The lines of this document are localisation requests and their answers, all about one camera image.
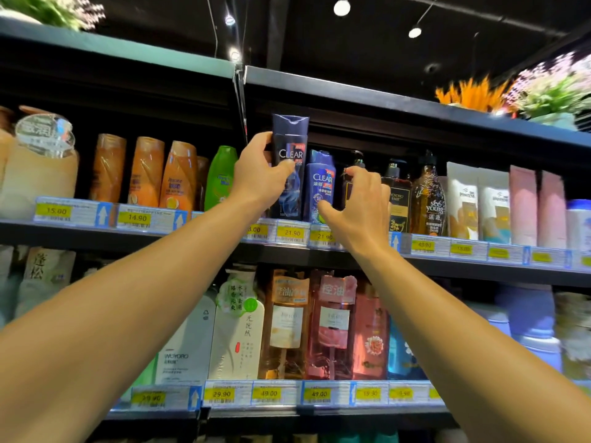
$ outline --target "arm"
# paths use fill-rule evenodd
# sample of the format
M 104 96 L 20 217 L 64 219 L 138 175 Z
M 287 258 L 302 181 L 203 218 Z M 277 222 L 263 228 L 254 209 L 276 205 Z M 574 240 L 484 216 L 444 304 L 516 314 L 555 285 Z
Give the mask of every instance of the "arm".
M 474 313 L 388 246 L 389 188 L 347 170 L 338 212 L 319 204 L 353 254 L 470 442 L 587 442 L 591 400 L 574 383 Z
M 59 292 L 0 333 L 0 441 L 78 443 L 173 335 L 292 161 L 269 168 L 270 133 L 236 163 L 228 199 Z

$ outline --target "green circle sticker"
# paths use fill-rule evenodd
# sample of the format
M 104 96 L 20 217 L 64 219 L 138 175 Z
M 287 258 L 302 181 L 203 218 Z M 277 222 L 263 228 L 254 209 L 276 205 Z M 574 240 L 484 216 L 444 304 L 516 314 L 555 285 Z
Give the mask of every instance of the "green circle sticker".
M 244 310 L 248 313 L 252 313 L 258 305 L 254 298 L 247 298 L 244 302 Z

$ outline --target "black ceiling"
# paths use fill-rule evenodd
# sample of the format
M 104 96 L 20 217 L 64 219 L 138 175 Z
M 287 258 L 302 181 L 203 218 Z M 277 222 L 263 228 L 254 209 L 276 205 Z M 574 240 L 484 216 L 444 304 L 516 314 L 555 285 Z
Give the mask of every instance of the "black ceiling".
M 435 86 L 497 77 L 552 43 L 570 42 L 568 34 L 591 18 L 591 0 L 437 0 L 442 5 L 432 6 L 420 21 L 423 33 L 411 39 L 428 8 L 417 0 L 349 0 L 343 18 L 333 13 L 336 0 L 92 1 L 107 13 L 99 34 L 211 56 L 217 35 L 219 58 L 236 46 L 246 64 L 428 99 Z M 235 26 L 226 26 L 227 12 Z M 430 64 L 437 71 L 426 73 Z

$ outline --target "white pot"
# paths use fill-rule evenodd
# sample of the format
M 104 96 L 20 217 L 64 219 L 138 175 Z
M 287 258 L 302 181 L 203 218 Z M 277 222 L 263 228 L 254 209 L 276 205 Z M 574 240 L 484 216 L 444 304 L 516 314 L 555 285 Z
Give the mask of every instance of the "white pot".
M 562 129 L 578 130 L 574 124 L 574 115 L 572 113 L 549 113 L 548 115 L 530 118 L 529 121 L 547 126 L 560 127 Z
M 33 17 L 29 17 L 28 15 L 21 14 L 20 12 L 17 12 L 16 10 L 3 9 L 2 7 L 0 7 L 0 18 L 10 18 L 12 20 L 19 20 L 22 22 L 36 23 L 38 25 L 41 24 L 41 22 L 39 20 L 35 20 Z

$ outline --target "spotlight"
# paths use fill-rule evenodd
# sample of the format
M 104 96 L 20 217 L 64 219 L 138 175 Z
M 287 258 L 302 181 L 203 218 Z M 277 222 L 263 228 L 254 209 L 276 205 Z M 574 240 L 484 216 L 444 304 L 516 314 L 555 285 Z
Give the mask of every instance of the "spotlight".
M 412 28 L 412 29 L 411 29 L 411 30 L 408 32 L 408 36 L 409 36 L 411 39 L 414 39 L 414 38 L 416 38 L 416 37 L 420 36 L 420 35 L 421 35 L 421 32 L 422 32 L 422 31 L 421 31 L 421 28 L 419 28 L 418 26 L 415 26 L 414 28 Z
M 230 48 L 230 60 L 234 62 L 239 62 L 242 57 L 240 56 L 240 51 L 236 48 Z
M 351 4 L 348 0 L 339 0 L 335 3 L 335 14 L 339 17 L 344 17 L 351 10 Z

